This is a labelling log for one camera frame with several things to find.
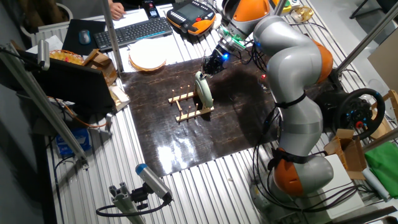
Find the person's hand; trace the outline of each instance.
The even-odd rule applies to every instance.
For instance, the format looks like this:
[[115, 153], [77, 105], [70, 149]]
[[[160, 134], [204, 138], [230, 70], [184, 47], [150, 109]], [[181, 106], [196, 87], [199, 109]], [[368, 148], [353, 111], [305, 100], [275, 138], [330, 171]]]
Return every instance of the person's hand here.
[[126, 14], [123, 5], [119, 2], [110, 3], [109, 8], [111, 8], [111, 14], [114, 20], [119, 20], [124, 14]]

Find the keyboard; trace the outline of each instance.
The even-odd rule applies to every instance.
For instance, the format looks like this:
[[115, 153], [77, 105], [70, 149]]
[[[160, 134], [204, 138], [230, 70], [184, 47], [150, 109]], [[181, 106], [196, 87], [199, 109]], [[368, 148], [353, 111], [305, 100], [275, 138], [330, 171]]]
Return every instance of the keyboard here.
[[[118, 28], [115, 31], [119, 47], [125, 47], [145, 38], [156, 38], [170, 35], [173, 32], [164, 17], [139, 22], [137, 24]], [[112, 50], [108, 31], [94, 34], [94, 38], [100, 51], [106, 52]]]

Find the computer mouse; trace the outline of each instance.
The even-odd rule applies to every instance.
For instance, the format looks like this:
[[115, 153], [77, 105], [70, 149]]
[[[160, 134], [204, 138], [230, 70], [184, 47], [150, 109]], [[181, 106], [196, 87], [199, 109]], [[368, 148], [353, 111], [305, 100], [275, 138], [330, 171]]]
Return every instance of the computer mouse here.
[[88, 30], [82, 30], [79, 32], [79, 42], [81, 45], [87, 45], [91, 42], [90, 32]]

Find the table surface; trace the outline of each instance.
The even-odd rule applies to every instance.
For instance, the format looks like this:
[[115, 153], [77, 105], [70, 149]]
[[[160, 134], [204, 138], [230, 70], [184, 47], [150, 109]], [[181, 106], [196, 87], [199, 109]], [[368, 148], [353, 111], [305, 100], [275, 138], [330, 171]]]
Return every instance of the table surface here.
[[[302, 0], [302, 4], [312, 7], [308, 0]], [[157, 10], [162, 17], [165, 17], [165, 13], [171, 8], [169, 4], [158, 6]], [[326, 27], [316, 10], [314, 12], [309, 22]], [[104, 20], [103, 16], [89, 19]], [[128, 12], [125, 19], [115, 22], [114, 25], [118, 28], [146, 19], [144, 10], [140, 9]], [[285, 19], [287, 22], [294, 22], [289, 16]], [[335, 67], [346, 57], [327, 31], [307, 25], [294, 26], [294, 28], [323, 44], [332, 53]], [[42, 27], [32, 36], [32, 43], [36, 45], [38, 40], [53, 35], [57, 35], [63, 41], [67, 29], [67, 22]], [[194, 37], [190, 41], [181, 38], [175, 32], [163, 37], [167, 47], [170, 47], [167, 64], [201, 58], [205, 51], [213, 51], [219, 39], [215, 30], [212, 30], [207, 37]], [[108, 56], [114, 61], [112, 52]], [[129, 65], [127, 56], [128, 48], [122, 48], [124, 71], [135, 72]], [[347, 92], [365, 87], [361, 77], [353, 72], [343, 72], [341, 82]], [[116, 83], [123, 88], [120, 79], [117, 79]], [[109, 186], [119, 186], [120, 182], [127, 183], [130, 190], [142, 186], [141, 178], [134, 172], [135, 167], [144, 162], [140, 139], [135, 129], [139, 121], [133, 121], [130, 107], [118, 112], [112, 121], [113, 125], [109, 131], [105, 128], [89, 130], [93, 145], [93, 150], [87, 152], [89, 169], [83, 170], [75, 158], [70, 159], [72, 162], [61, 164], [56, 173], [50, 169], [59, 223], [63, 223], [62, 221], [64, 223], [129, 223], [126, 218], [105, 218], [95, 213], [97, 208], [112, 204]], [[97, 123], [103, 124], [105, 120], [99, 120]], [[312, 153], [323, 150], [328, 142], [328, 136], [322, 134]], [[264, 161], [262, 165], [269, 161], [271, 156], [269, 149], [272, 145], [276, 146], [277, 143], [266, 144], [266, 149], [261, 149], [260, 156]], [[47, 149], [47, 155], [49, 167], [53, 167], [62, 159], [51, 148]], [[252, 204], [249, 194], [249, 185], [253, 178], [251, 161], [252, 149], [246, 149], [162, 177], [161, 179], [173, 192], [174, 202], [171, 206], [143, 217], [147, 223], [262, 223], [261, 216]], [[58, 201], [55, 187], [55, 174], [59, 181], [60, 201]], [[161, 201], [155, 195], [150, 195], [147, 203], [149, 208], [155, 208], [161, 204]], [[108, 212], [115, 213], [116, 209], [110, 209]]]
[[[187, 86], [194, 88], [194, 76], [201, 68], [201, 58], [168, 65], [151, 73], [123, 73], [124, 91], [130, 96], [132, 118], [146, 164], [159, 176], [212, 161], [234, 152], [254, 147], [259, 141], [262, 123], [274, 109], [274, 98], [267, 94], [259, 82], [263, 74], [254, 63], [243, 65], [239, 59], [229, 60], [227, 69], [207, 78], [214, 111], [195, 119], [176, 122], [177, 105], [171, 105], [172, 89], [184, 93]], [[310, 99], [332, 90], [332, 84], [322, 82], [306, 88]], [[184, 114], [191, 112], [198, 97], [180, 101]], [[260, 143], [277, 140], [277, 123], [272, 123], [269, 132]]]

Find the cardboard box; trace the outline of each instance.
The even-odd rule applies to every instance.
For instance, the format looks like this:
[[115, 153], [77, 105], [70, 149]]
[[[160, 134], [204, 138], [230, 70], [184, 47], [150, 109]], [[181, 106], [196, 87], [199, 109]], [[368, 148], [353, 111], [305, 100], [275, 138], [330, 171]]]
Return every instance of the cardboard box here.
[[398, 29], [396, 29], [375, 51], [368, 57], [369, 62], [386, 83], [390, 90], [398, 91], [397, 82], [397, 51]]
[[112, 60], [105, 54], [102, 54], [99, 49], [94, 49], [83, 62], [82, 66], [102, 70], [108, 86], [111, 86], [118, 77]]
[[359, 138], [353, 140], [354, 130], [338, 129], [336, 136], [323, 148], [328, 155], [337, 154], [350, 179], [365, 180], [365, 155]]

